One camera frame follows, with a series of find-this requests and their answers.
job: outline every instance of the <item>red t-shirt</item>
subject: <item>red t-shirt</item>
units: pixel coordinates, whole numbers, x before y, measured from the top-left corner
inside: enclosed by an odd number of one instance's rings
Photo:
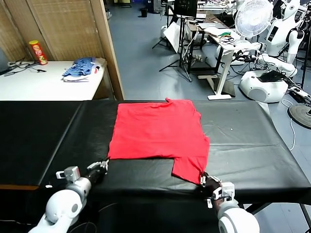
[[[190,100],[166,100],[119,104],[108,157],[173,158],[172,174],[199,184],[209,150],[201,114]]]

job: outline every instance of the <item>wall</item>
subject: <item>wall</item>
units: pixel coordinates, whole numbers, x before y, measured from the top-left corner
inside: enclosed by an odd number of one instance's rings
[[[49,61],[103,57],[117,99],[123,99],[103,0],[0,0],[0,47],[9,60],[34,57],[38,40]]]

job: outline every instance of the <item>white fan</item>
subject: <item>white fan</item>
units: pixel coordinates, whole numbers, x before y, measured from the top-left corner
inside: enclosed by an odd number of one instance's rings
[[[266,30],[272,17],[273,5],[268,0],[247,0],[237,12],[235,28],[243,37],[253,37]]]

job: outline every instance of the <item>snack can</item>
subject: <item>snack can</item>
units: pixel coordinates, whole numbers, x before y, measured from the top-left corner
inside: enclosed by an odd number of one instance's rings
[[[39,63],[41,65],[46,65],[48,63],[47,57],[45,56],[44,52],[42,51],[42,48],[39,44],[39,41],[32,40],[29,41],[29,44],[33,48],[33,51],[35,52],[35,55],[37,56]]]

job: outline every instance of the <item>white stand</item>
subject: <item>white stand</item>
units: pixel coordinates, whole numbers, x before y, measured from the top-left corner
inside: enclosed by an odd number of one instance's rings
[[[215,93],[215,95],[210,95],[207,97],[209,100],[229,100],[229,99],[231,99],[230,95],[222,95],[222,91],[223,91],[223,87],[225,84],[225,80],[227,78],[228,71],[230,69],[230,64],[232,61],[233,52],[234,52],[233,50],[229,50],[229,51],[227,51],[226,54],[223,54],[222,60],[225,62],[225,65],[224,65],[223,72],[220,76],[220,80],[219,80],[218,87],[217,87],[216,91],[214,91],[215,90],[215,88],[214,88],[215,83],[214,83],[213,79],[217,78],[217,76],[215,76],[215,75],[198,76],[199,79],[207,79],[210,87],[212,88],[213,92]]]

